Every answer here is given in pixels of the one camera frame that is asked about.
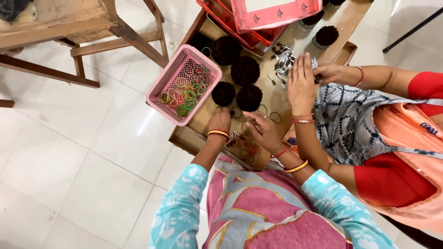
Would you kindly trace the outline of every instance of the chair leg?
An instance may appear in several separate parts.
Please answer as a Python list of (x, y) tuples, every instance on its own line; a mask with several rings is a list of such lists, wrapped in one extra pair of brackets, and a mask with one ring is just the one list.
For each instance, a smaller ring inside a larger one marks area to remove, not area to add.
[(109, 30), (116, 36), (125, 39), (129, 44), (140, 50), (143, 54), (148, 56), (151, 60), (157, 63), (162, 68), (168, 64), (168, 60), (163, 57), (155, 48), (147, 43), (135, 30), (127, 25), (120, 17), (118, 18), (118, 25), (110, 27)]
[(157, 23), (157, 30), (162, 34), (162, 39), (160, 40), (160, 45), (162, 46), (163, 57), (169, 61), (169, 55), (167, 54), (166, 37), (163, 32), (163, 25), (160, 16), (160, 10), (156, 10), (154, 13), (155, 22)]
[[(79, 47), (80, 47), (80, 45), (75, 44), (75, 48), (79, 48)], [(74, 65), (75, 65), (75, 72), (77, 73), (77, 76), (82, 77), (82, 78), (86, 78), (82, 56), (76, 55), (73, 57), (73, 59), (74, 59)]]
[(12, 107), (14, 107), (14, 101), (13, 100), (0, 99), (0, 107), (12, 108)]
[(165, 22), (165, 18), (163, 17), (163, 14), (160, 11), (159, 7), (157, 7), (157, 4), (155, 4), (154, 0), (143, 0), (143, 1), (146, 4), (146, 6), (149, 8), (149, 10), (152, 12), (153, 15), (155, 15), (156, 11), (159, 11), (162, 23), (164, 23)]
[(9, 57), (3, 54), (0, 54), (0, 66), (76, 85), (87, 86), (91, 88), (100, 87), (100, 83), (98, 83), (97, 81), (92, 81), (87, 78), (79, 77), (72, 74), (67, 74), (65, 72), (37, 65), (31, 62), (19, 60), (17, 58)]

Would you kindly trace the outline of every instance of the black stand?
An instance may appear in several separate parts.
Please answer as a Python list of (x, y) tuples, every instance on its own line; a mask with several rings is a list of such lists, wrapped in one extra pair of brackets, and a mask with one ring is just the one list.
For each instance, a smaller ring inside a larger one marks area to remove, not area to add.
[(443, 13), (443, 8), (437, 10), (434, 14), (432, 14), (430, 17), (428, 17), (426, 20), (421, 22), (419, 25), (415, 26), (415, 28), (411, 29), (408, 33), (406, 33), (404, 36), (400, 37), (397, 41), (392, 43), (391, 45), (387, 46), (385, 49), (383, 49), (383, 53), (386, 54), (391, 50), (393, 47), (395, 47), (397, 44), (401, 43), (404, 39), (408, 38), (410, 35), (414, 34), (417, 30), (421, 29), (424, 25), (428, 24), (430, 21), (435, 19), (435, 17), (438, 17), (441, 13)]

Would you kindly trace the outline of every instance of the wooden chair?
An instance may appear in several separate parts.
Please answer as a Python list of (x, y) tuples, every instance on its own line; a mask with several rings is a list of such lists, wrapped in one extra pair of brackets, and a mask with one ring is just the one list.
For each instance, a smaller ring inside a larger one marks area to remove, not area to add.
[[(99, 82), (85, 77), (82, 56), (134, 46), (162, 68), (169, 62), (164, 39), (164, 17), (154, 0), (144, 0), (153, 13), (157, 31), (138, 34), (118, 15), (114, 0), (36, 0), (9, 24), (0, 20), (0, 66), (60, 81), (99, 88)], [(80, 47), (115, 35), (119, 39)], [(55, 40), (71, 47), (77, 75), (1, 54), (5, 50)], [(162, 54), (148, 42), (160, 41)], [(0, 107), (12, 107), (11, 101), (0, 101)]]

